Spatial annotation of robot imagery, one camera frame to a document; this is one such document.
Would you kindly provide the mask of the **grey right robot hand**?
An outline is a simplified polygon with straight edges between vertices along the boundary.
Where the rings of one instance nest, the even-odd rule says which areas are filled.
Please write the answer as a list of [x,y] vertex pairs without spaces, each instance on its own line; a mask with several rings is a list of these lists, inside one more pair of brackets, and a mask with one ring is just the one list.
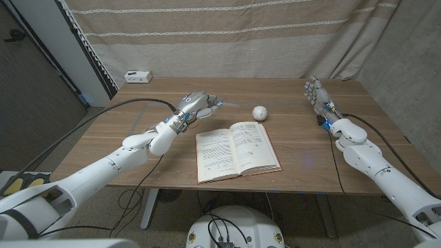
[[316,113],[319,126],[329,130],[336,121],[342,119],[334,100],[314,75],[311,76],[311,82],[305,83],[305,89],[304,95]]

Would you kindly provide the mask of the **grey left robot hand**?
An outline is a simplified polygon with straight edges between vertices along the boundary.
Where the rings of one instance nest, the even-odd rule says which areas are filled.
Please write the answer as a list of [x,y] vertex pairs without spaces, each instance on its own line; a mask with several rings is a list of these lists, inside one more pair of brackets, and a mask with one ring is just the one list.
[[215,95],[192,92],[181,100],[173,115],[165,119],[165,124],[177,134],[186,132],[192,123],[211,116],[222,106],[223,102]]

